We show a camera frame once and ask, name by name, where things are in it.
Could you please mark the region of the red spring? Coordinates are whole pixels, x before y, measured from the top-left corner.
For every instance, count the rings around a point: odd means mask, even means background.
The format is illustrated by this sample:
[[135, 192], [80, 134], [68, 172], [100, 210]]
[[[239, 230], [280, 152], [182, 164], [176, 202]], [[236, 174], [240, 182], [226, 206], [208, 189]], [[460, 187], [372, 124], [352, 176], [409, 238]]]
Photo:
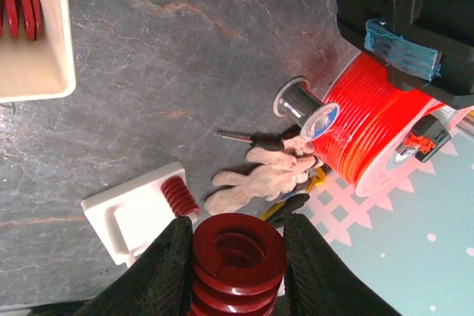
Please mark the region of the red spring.
[[20, 25], [28, 41], [38, 41], [44, 29], [41, 0], [1, 0], [1, 37], [19, 39]]
[[271, 315], [287, 269], [283, 237], [268, 222], [224, 213], [193, 234], [190, 315]]
[[201, 209], [181, 177], [167, 179], [161, 185], [161, 192], [175, 216], [197, 218], [200, 215]]

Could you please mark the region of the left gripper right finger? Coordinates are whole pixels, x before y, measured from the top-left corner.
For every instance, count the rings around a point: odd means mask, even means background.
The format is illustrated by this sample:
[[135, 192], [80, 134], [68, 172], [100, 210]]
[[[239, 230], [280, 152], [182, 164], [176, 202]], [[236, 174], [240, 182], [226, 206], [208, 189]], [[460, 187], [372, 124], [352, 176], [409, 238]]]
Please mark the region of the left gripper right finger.
[[284, 217], [286, 315], [399, 315], [301, 214]]

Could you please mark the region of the red tubing spool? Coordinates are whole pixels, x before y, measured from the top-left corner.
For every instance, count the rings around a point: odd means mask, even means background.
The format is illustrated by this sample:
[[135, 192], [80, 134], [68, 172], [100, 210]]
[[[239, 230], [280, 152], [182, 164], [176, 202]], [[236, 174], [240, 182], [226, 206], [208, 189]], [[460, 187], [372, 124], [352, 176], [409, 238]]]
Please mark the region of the red tubing spool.
[[396, 150], [410, 147], [412, 127], [442, 104], [418, 91], [403, 92], [387, 80], [387, 68], [359, 53], [324, 97], [340, 106], [331, 128], [314, 140], [316, 153], [355, 188], [372, 195], [399, 179], [414, 160]]

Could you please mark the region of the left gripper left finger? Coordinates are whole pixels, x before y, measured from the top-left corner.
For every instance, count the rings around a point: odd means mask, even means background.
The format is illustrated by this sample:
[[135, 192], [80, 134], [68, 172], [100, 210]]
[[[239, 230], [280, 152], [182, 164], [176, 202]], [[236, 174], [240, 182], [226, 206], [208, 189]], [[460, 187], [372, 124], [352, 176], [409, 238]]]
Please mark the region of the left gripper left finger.
[[178, 217], [137, 261], [84, 305], [86, 315], [187, 315], [191, 307], [193, 228]]

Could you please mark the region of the black tool box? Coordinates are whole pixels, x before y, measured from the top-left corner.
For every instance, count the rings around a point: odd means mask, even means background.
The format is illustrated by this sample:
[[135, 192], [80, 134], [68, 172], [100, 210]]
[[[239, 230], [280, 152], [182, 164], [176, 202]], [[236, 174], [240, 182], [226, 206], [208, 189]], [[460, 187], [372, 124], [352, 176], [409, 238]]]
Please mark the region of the black tool box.
[[[388, 81], [400, 90], [420, 90], [449, 105], [473, 105], [473, 0], [336, 0], [341, 36], [387, 66]], [[437, 52], [439, 71], [430, 79], [402, 70], [365, 48], [367, 26], [386, 30]]]

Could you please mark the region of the yellow handled tool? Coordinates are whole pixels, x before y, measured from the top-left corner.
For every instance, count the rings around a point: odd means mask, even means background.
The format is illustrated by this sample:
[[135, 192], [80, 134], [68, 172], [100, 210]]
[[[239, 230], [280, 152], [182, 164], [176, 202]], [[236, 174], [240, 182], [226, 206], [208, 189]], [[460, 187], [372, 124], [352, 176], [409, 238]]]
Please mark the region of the yellow handled tool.
[[308, 193], [310, 194], [316, 187], [322, 186], [327, 180], [327, 174], [322, 167], [310, 170], [309, 178], [305, 183], [299, 184], [291, 192], [283, 195], [275, 204], [287, 200], [293, 195]]

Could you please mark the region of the white peg board fixture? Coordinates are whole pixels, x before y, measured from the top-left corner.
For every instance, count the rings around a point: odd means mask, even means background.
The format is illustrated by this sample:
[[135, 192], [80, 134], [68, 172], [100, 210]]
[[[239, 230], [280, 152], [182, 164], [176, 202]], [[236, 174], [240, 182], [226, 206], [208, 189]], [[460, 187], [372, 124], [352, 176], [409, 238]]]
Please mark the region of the white peg board fixture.
[[114, 263], [127, 267], [176, 217], [161, 192], [173, 176], [186, 183], [178, 161], [84, 199], [81, 207]]

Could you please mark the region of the black handled screwdriver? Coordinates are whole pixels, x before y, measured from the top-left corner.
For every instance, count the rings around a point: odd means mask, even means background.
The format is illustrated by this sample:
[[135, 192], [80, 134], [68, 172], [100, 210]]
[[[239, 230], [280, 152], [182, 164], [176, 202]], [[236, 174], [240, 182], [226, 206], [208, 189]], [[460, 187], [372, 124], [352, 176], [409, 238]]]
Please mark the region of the black handled screwdriver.
[[280, 134], [217, 130], [216, 136], [233, 141], [244, 142], [249, 144], [252, 148], [262, 148], [271, 152], [278, 152], [284, 149], [284, 140], [295, 138], [299, 133], [300, 128], [297, 125], [293, 125]]

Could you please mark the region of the white spring tray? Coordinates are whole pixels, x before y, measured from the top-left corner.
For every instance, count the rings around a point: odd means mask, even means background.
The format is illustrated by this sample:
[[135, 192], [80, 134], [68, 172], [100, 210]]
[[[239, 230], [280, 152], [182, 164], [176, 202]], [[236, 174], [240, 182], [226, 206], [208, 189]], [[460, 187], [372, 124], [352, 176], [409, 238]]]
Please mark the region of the white spring tray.
[[69, 0], [1, 0], [1, 102], [76, 88]]

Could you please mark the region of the beige work glove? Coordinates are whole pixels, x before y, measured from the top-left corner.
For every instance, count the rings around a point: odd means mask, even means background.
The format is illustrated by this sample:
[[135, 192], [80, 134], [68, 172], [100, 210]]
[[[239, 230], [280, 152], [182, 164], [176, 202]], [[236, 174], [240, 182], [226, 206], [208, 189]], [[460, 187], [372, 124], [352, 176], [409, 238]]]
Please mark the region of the beige work glove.
[[246, 175], [230, 170], [217, 173], [212, 184], [218, 190], [205, 201], [207, 212], [210, 215], [236, 212], [252, 198], [273, 201], [308, 181], [312, 168], [324, 165], [312, 142], [303, 141], [296, 135], [286, 137], [282, 143], [284, 148], [278, 151], [260, 147], [250, 149], [245, 159], [257, 166]]

